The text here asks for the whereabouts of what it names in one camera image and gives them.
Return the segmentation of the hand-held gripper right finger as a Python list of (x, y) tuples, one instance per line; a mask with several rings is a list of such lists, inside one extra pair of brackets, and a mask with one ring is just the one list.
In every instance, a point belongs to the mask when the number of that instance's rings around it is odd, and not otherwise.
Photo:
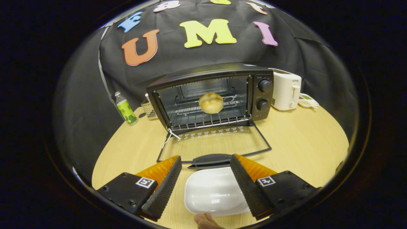
[(287, 214), (321, 190), (292, 171), (277, 173), (241, 155), (231, 156), (230, 167), (256, 220)]

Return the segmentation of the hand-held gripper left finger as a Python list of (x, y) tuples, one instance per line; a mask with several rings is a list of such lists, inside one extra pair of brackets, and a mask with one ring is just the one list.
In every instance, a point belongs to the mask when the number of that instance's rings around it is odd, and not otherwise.
[(127, 212), (153, 221), (161, 218), (182, 169), (173, 156), (137, 174), (123, 172), (97, 191)]

